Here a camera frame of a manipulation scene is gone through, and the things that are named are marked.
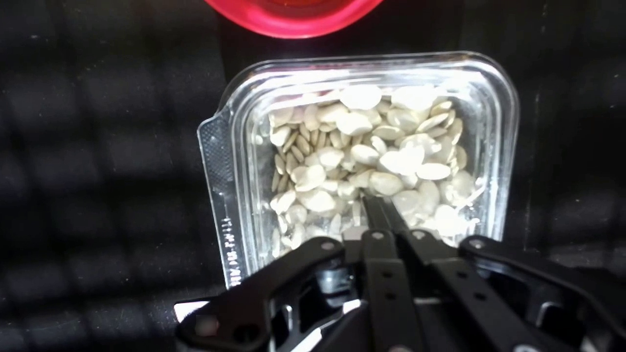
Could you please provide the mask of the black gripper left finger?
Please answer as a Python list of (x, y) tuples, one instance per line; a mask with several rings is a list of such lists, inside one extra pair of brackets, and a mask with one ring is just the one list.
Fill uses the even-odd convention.
[(419, 352), (408, 225), (374, 195), (357, 240), (312, 238), (177, 324), (194, 352)]

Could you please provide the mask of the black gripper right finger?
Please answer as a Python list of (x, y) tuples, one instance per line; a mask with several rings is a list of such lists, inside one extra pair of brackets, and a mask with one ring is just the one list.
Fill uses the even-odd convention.
[(414, 297), (443, 332), (484, 352), (626, 352), (625, 283), (472, 234), (459, 246), (414, 231), (392, 207)]

